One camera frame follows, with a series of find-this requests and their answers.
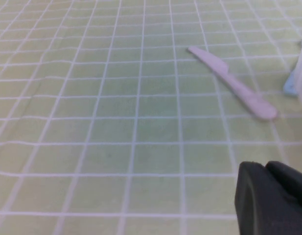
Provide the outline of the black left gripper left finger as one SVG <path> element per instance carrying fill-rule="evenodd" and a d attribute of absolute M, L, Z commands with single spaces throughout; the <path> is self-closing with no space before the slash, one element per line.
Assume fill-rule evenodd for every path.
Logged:
<path fill-rule="evenodd" d="M 234 205 L 241 235 L 302 235 L 302 207 L 265 165 L 239 165 Z"/>

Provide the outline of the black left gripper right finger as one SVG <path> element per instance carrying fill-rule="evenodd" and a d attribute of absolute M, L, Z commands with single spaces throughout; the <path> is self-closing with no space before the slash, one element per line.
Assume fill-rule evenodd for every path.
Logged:
<path fill-rule="evenodd" d="M 302 173 L 277 161 L 269 161 L 265 168 L 302 207 Z"/>

